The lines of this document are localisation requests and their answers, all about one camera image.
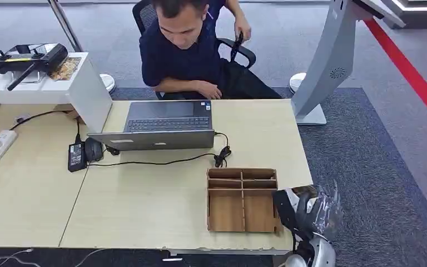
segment cardboard divider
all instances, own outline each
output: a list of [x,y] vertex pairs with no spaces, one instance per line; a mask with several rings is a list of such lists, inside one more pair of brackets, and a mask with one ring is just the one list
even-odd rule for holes
[[245,231],[241,190],[209,190],[208,194],[208,230]]
[[272,203],[273,169],[211,169],[207,172],[209,231],[274,233],[282,230]]
[[220,188],[241,188],[241,180],[238,179],[209,179],[209,189],[220,189]]
[[243,169],[243,180],[260,179],[269,180],[276,176],[276,170],[273,169]]
[[276,232],[277,218],[271,190],[243,191],[245,230],[247,232]]
[[276,180],[243,180],[245,189],[277,189]]

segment man's hand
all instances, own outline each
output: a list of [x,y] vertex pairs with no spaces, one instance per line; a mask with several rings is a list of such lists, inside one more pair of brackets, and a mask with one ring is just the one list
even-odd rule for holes
[[222,92],[216,85],[206,81],[195,81],[195,89],[207,99],[221,99]]
[[240,32],[243,33],[243,42],[251,38],[251,26],[245,18],[245,15],[238,15],[235,18],[235,37],[238,39]]

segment man's arm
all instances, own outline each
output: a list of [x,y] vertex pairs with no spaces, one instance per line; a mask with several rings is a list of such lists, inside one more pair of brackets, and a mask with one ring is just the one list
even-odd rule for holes
[[205,81],[182,81],[173,78],[164,78],[153,89],[156,92],[163,93],[196,91],[208,99],[221,99],[222,97],[222,92],[220,92],[216,85]]
[[246,20],[245,14],[240,7],[238,0],[226,0],[225,6],[235,16],[235,37],[240,36],[240,31],[243,33],[243,40],[246,42],[251,38],[251,26]]

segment paper sticker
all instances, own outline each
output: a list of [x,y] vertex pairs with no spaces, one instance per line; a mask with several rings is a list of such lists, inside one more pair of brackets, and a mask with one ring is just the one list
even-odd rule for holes
[[111,140],[112,143],[133,143],[133,140]]

